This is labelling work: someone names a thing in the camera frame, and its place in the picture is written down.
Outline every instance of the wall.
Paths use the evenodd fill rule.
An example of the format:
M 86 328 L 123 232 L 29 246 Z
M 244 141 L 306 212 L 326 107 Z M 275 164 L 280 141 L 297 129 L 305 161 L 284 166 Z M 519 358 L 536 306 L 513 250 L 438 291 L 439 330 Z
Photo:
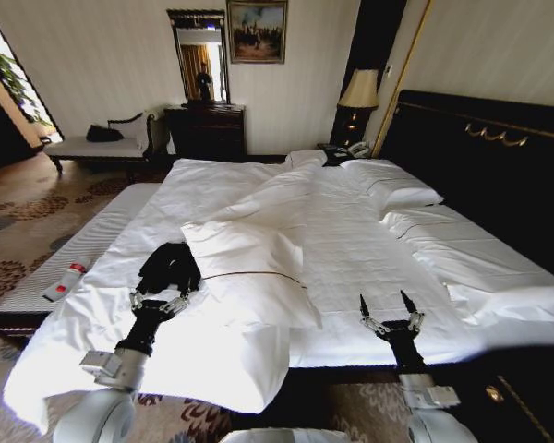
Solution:
M 401 89 L 554 105 L 554 0 L 434 0 Z
M 359 0 L 290 0 L 284 65 L 229 65 L 254 154 L 328 140 Z M 0 28 L 65 136 L 184 102 L 166 8 L 224 0 L 0 0 Z
M 12 123 L 17 127 L 18 132 L 27 140 L 29 146 L 32 148 L 38 148 L 42 145 L 39 137 L 33 126 L 27 121 L 22 114 L 17 104 L 12 100 L 10 94 L 0 81 L 0 105 L 12 120 Z
M 404 7 L 403 19 L 400 22 L 400 27 L 396 32 L 394 45 L 391 48 L 388 66 L 392 66 L 392 71 L 389 77 L 383 78 L 379 85 L 378 97 L 379 107 L 373 113 L 367 123 L 364 139 L 370 144 L 375 143 L 379 130 L 383 123 L 388 105 L 394 93 L 394 88 L 398 83 L 400 72 L 402 70 L 408 50 L 413 41 L 413 38 L 418 28 L 418 23 L 423 15 L 425 6 L 428 0 L 408 0 Z

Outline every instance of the white bottle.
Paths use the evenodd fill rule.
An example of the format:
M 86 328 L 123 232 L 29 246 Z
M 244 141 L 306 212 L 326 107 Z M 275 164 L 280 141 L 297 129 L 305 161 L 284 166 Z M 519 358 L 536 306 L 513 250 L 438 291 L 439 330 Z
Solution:
M 82 275 L 88 271 L 89 264 L 90 260 L 86 257 L 80 257 L 78 260 L 75 260 L 59 281 L 43 291 L 43 298 L 46 298 L 50 302 L 56 302 L 66 296 L 78 283 Z

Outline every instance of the green leaves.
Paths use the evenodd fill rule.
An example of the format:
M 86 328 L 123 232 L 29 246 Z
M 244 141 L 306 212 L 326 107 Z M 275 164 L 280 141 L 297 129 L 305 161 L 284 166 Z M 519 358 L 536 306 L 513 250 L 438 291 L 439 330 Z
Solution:
M 13 58 L 0 53 L 0 81 L 4 84 L 10 97 L 12 97 L 12 100 L 18 105 L 20 111 L 25 115 L 27 120 L 30 122 L 38 121 L 38 112 L 35 112 L 35 115 L 29 115 L 22 108 L 25 102 L 28 102 L 35 108 L 37 107 L 37 103 L 27 95 L 24 85 L 26 80 L 12 70 L 12 65 L 15 66 L 16 64 L 17 62 Z

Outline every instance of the patterned carpet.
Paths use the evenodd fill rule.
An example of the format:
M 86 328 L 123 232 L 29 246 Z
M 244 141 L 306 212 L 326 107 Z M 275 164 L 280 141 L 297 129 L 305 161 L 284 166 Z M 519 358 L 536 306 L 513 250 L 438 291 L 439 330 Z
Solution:
M 0 298 L 128 185 L 124 171 L 111 165 L 63 165 L 61 179 L 43 154 L 0 170 Z M 163 177 L 164 171 L 156 170 L 136 174 L 139 182 L 160 182 Z M 0 340 L 0 442 L 51 441 L 53 427 L 41 437 L 2 403 L 2 387 L 17 358 L 18 350 Z M 50 423 L 80 397 L 69 393 L 51 398 Z M 319 400 L 328 403 L 323 426 L 342 430 L 354 441 L 408 441 L 409 412 L 396 383 L 325 386 Z M 229 432 L 234 418 L 202 401 L 163 396 L 140 396 L 137 408 L 130 442 L 216 442 Z

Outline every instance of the bench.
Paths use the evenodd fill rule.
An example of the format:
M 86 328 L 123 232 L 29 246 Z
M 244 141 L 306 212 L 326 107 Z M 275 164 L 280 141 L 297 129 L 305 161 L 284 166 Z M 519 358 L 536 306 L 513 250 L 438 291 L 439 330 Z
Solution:
M 43 152 L 49 156 L 61 176 L 61 160 L 91 162 L 147 162 L 159 150 L 166 150 L 170 133 L 164 122 L 163 109 L 152 109 L 127 120 L 108 120 L 108 126 L 124 136 L 118 141 L 94 143 L 85 137 L 69 137 L 60 143 L 47 145 Z M 126 168 L 127 178 L 133 182 L 133 171 Z

